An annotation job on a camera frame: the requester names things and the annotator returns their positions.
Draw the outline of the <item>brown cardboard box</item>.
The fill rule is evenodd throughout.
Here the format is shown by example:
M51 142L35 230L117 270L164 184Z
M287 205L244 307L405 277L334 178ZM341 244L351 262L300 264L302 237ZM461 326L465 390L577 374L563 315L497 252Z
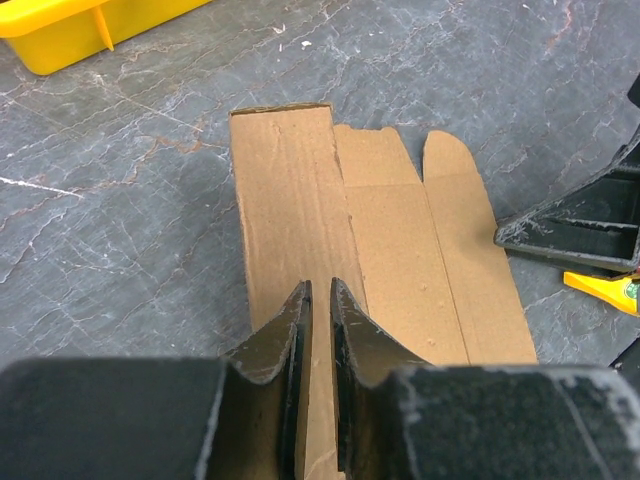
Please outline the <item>brown cardboard box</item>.
M326 104L230 116L251 321L264 325L312 284L304 479L336 479L330 290L435 365L537 360L493 210L457 137L431 131L419 174L392 127L337 124Z

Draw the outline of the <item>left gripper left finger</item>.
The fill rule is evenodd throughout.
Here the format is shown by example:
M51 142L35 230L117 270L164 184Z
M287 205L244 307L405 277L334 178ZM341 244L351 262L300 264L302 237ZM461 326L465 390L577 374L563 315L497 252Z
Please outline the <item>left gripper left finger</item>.
M312 288L218 357L49 357L1 373L5 479L298 479Z

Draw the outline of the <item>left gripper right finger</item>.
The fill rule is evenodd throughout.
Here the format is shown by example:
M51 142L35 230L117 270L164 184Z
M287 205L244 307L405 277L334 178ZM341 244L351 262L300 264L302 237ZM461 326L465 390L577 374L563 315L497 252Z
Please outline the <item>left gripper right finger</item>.
M585 365L435 366L331 284L338 468L349 479L635 479L639 395Z

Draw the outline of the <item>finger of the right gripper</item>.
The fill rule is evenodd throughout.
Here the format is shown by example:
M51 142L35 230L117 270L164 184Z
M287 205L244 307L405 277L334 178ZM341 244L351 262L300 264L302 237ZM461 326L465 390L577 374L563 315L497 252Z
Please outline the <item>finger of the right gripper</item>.
M637 274L639 133L584 183L501 222L494 243L580 274Z

